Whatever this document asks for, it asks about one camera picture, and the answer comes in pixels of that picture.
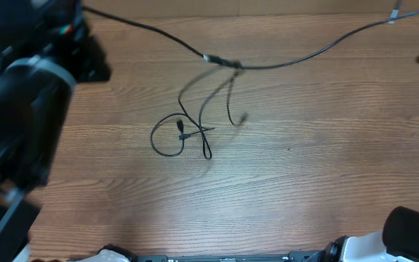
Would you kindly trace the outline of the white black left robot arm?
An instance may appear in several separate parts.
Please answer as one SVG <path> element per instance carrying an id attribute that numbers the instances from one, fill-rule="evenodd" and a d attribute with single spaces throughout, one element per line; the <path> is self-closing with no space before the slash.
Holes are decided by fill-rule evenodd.
<path id="1" fill-rule="evenodd" d="M 77 84 L 110 77 L 79 0 L 0 1 L 0 261 L 28 244 Z"/>

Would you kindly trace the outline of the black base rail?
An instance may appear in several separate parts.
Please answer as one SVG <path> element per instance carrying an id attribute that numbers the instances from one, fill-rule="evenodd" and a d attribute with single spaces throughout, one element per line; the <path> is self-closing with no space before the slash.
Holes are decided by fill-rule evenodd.
<path id="1" fill-rule="evenodd" d="M 122 247 L 105 245 L 96 255 L 71 258 L 74 262 L 306 262 L 339 261 L 347 236 L 330 242 L 323 250 L 296 250 L 276 255 L 198 255 L 169 257 L 166 255 L 135 255 Z"/>

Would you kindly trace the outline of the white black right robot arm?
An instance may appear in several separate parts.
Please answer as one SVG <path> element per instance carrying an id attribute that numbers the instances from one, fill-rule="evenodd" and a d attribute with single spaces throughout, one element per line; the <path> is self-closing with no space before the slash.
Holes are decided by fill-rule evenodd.
<path id="1" fill-rule="evenodd" d="M 383 229 L 361 237 L 345 237 L 330 248 L 333 261 L 419 261 L 419 212 L 396 207 Z"/>

